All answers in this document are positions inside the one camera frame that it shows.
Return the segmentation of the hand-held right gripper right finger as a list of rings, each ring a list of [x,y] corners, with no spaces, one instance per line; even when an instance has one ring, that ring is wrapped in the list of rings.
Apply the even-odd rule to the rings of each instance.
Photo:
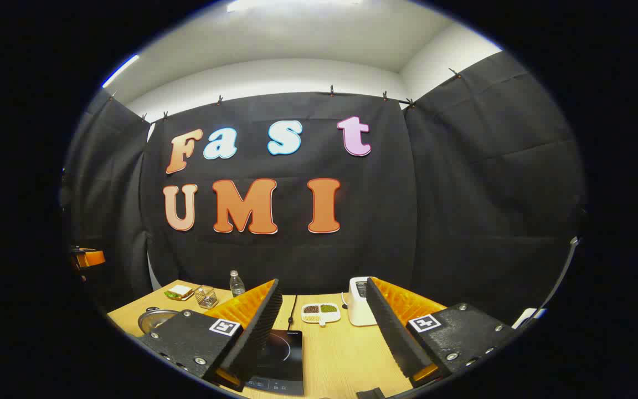
[[[444,306],[375,277],[366,281],[366,298],[390,353],[413,388],[470,369],[516,333],[476,306]]]

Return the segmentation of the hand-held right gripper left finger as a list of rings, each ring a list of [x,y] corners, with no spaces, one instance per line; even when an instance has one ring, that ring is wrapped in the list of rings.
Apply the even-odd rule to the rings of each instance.
[[[205,313],[182,310],[153,328],[153,351],[193,376],[242,391],[282,306],[278,279]]]

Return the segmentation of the black induction cooktop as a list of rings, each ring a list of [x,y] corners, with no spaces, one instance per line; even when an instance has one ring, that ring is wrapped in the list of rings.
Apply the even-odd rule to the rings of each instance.
[[[248,388],[284,396],[303,396],[303,333],[273,329],[256,364]]]

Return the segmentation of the stainless steel pot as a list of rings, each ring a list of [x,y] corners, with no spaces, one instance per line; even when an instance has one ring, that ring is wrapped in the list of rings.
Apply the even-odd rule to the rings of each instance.
[[[162,310],[157,306],[150,306],[137,318],[137,326],[142,333],[150,334],[153,329],[156,329],[178,314],[179,311],[176,310]]]

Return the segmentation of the white toaster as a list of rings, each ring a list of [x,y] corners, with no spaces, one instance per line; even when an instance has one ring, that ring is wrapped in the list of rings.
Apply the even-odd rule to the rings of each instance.
[[[354,326],[377,325],[367,301],[367,281],[369,276],[354,277],[349,280],[348,293],[344,296],[349,322]]]

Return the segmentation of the white divided dish with beans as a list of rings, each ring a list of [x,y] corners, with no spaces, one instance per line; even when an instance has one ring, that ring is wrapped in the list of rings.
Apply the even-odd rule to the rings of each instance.
[[[301,309],[304,323],[326,326],[327,323],[336,323],[340,318],[340,308],[335,303],[309,303]]]

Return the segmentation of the black backdrop cloth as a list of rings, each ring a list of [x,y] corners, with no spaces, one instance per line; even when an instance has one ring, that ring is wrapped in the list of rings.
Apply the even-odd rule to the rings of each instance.
[[[61,201],[114,310],[186,280],[332,294],[377,276],[513,323],[553,291],[586,200],[574,134],[506,52],[403,109],[360,94],[232,99],[149,123],[102,91]]]

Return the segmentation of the white device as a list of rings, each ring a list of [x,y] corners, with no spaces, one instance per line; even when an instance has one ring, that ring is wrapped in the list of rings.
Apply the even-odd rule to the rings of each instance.
[[[513,329],[521,328],[528,320],[539,320],[546,312],[547,308],[527,308],[521,316],[512,324]]]

